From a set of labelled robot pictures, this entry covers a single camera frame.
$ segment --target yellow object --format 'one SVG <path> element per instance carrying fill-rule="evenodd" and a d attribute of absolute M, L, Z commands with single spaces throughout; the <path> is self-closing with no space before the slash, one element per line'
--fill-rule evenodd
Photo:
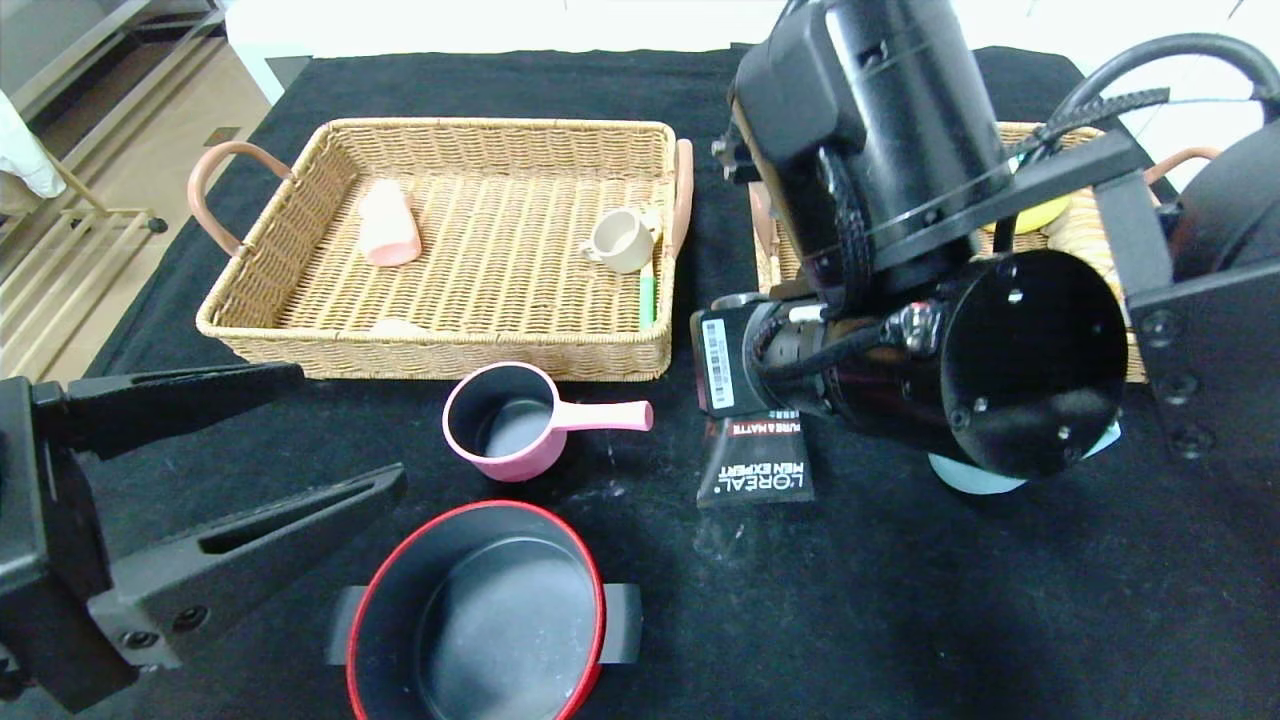
<path fill-rule="evenodd" d="M 1032 231 L 1038 231 L 1052 223 L 1059 218 L 1059 215 L 1066 211 L 1066 206 L 1070 201 L 1070 196 L 1064 195 L 1062 197 L 1055 197 L 1048 202 L 1041 202 L 1034 208 L 1023 210 L 1018 214 L 1018 223 L 1014 225 L 1014 234 L 1024 234 Z M 987 232 L 996 232 L 996 223 L 983 225 L 982 229 Z"/>

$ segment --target pink saucepan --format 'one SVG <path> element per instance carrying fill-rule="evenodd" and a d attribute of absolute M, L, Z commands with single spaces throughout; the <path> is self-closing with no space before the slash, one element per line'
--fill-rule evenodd
<path fill-rule="evenodd" d="M 648 401 L 577 405 L 526 363 L 495 363 L 471 373 L 444 404 L 444 439 L 495 480 L 518 483 L 556 462 L 570 430 L 649 430 Z"/>

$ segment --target pink handle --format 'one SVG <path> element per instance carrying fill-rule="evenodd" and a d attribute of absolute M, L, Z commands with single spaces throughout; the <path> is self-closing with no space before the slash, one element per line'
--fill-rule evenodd
<path fill-rule="evenodd" d="M 292 170 L 284 163 L 275 159 L 274 155 L 262 150 L 261 147 L 252 145 L 250 142 L 242 142 L 238 140 L 232 140 L 215 145 L 205 151 L 196 160 L 196 167 L 191 169 L 191 177 L 187 178 L 187 205 L 191 206 L 191 215 L 196 218 L 200 227 L 205 228 L 205 232 L 214 238 L 223 250 L 227 251 L 232 258 L 239 256 L 244 250 L 239 240 L 230 233 L 218 218 L 209 211 L 209 205 L 205 202 L 205 186 L 209 184 L 209 177 L 214 174 L 218 164 L 223 161 L 224 158 L 233 152 L 244 152 L 246 155 L 252 155 L 259 163 L 268 167 L 275 177 L 284 179 L 292 176 Z"/>
<path fill-rule="evenodd" d="M 653 405 L 648 400 L 613 405 L 558 402 L 552 416 L 557 430 L 640 430 L 653 429 Z"/>
<path fill-rule="evenodd" d="M 689 219 L 694 211 L 694 143 L 689 140 L 676 141 L 676 208 L 671 213 L 671 241 L 667 254 L 680 256 L 680 249 L 689 234 Z"/>
<path fill-rule="evenodd" d="M 1169 170 L 1172 170 L 1174 168 L 1181 165 L 1183 163 L 1190 160 L 1192 158 L 1203 158 L 1204 160 L 1213 160 L 1221 154 L 1222 151 L 1216 147 L 1188 147 L 1185 150 L 1179 150 L 1178 152 L 1174 152 L 1169 158 L 1165 158 L 1164 160 L 1147 168 L 1147 172 L 1142 174 L 1142 181 L 1147 184 L 1151 184 L 1158 181 L 1160 178 L 1165 177 L 1169 173 Z"/>
<path fill-rule="evenodd" d="M 750 182 L 746 183 L 746 193 L 751 199 L 751 225 L 755 228 L 755 236 L 760 238 L 765 252 L 777 255 L 778 238 L 774 237 L 773 215 L 769 214 L 773 205 L 769 191 L 763 182 Z"/>

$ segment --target wicker basket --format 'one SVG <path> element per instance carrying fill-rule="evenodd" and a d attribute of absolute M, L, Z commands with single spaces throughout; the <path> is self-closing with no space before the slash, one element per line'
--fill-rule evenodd
<path fill-rule="evenodd" d="M 1012 143 L 1027 137 L 1036 127 L 1034 123 L 1000 123 L 1000 137 L 1005 143 Z M 1100 135 L 1102 135 L 1101 131 L 1093 128 L 1076 129 L 1062 138 L 1062 145 L 1070 147 L 1088 142 Z M 760 192 L 759 187 L 753 188 L 753 195 L 756 192 Z M 786 228 L 777 219 L 768 217 L 758 197 L 753 197 L 753 225 L 755 229 L 755 273 L 760 292 L 768 292 L 773 286 L 796 277 L 800 272 L 800 259 L 795 254 Z M 983 252 L 989 254 L 992 234 L 987 229 L 982 229 L 980 233 Z M 1089 263 L 1107 281 L 1111 292 L 1124 307 L 1124 290 L 1116 274 L 1115 261 L 1111 259 L 1106 231 L 1102 228 L 1102 217 L 1093 200 L 1092 190 L 1079 190 L 1071 193 L 1066 211 L 1044 228 L 1014 237 L 1015 252 L 1046 247 L 1073 252 Z M 1147 382 L 1147 370 L 1138 354 L 1138 340 L 1132 327 L 1129 328 L 1129 368 L 1125 379 L 1132 383 Z"/>
<path fill-rule="evenodd" d="M 204 206 L 207 176 L 229 152 L 283 178 L 243 245 Z M 653 379 L 671 364 L 686 165 L 669 127 L 641 122 L 343 119 L 321 126 L 292 170 L 224 143 L 188 186 L 192 213 L 232 255 L 196 327 L 247 360 L 298 363 L 312 378 L 453 379 L 522 360 L 562 380 Z M 398 268 L 356 250 L 356 205 L 381 178 L 399 182 L 422 237 L 422 255 Z M 620 206 L 663 219 L 645 329 L 640 278 L 577 250 Z M 371 332 L 381 319 L 424 332 Z"/>

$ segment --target red rim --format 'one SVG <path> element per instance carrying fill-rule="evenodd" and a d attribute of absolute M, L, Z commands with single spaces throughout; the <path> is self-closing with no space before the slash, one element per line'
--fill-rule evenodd
<path fill-rule="evenodd" d="M 360 643 L 360 626 L 364 624 L 365 610 L 369 607 L 369 600 L 374 597 L 374 592 L 378 589 L 378 584 L 383 580 L 383 575 L 387 574 L 390 566 L 396 564 L 396 560 L 403 555 L 410 546 L 417 542 L 420 537 L 451 518 L 463 512 L 470 512 L 471 510 L 480 510 L 483 507 L 516 507 L 540 515 L 547 520 L 550 520 L 550 523 L 561 530 L 564 530 L 564 534 L 573 541 L 573 544 L 577 546 L 579 552 L 581 552 L 586 564 L 586 573 L 591 578 L 591 592 L 595 594 L 595 635 L 591 639 L 591 652 L 588 653 L 586 667 L 582 669 L 582 674 L 579 676 L 577 687 L 573 688 L 573 694 L 571 694 L 564 702 L 564 707 L 561 708 L 558 715 L 556 715 L 556 720 L 566 720 L 573 715 L 575 711 L 577 711 L 582 702 L 586 701 L 586 694 L 591 692 L 591 685 L 594 684 L 596 673 L 599 671 L 600 648 L 604 646 L 604 583 L 600 580 L 600 571 L 595 568 L 595 559 L 591 557 L 591 551 L 588 550 L 586 543 L 582 542 L 582 538 L 573 528 L 570 527 L 568 523 L 549 510 L 515 500 L 485 500 L 454 507 L 443 515 L 433 518 L 425 525 L 413 530 L 411 536 L 396 546 L 396 550 L 387 556 L 387 560 L 384 560 L 378 568 L 378 571 L 374 573 L 374 579 L 369 582 L 369 589 L 365 591 L 365 597 L 360 600 L 360 606 L 356 609 L 356 619 L 351 624 L 351 639 L 347 643 L 347 696 L 351 698 L 351 707 L 356 711 L 356 717 L 360 720 L 369 720 L 369 715 L 365 712 L 364 703 L 360 702 L 360 691 L 356 688 L 356 647 Z"/>

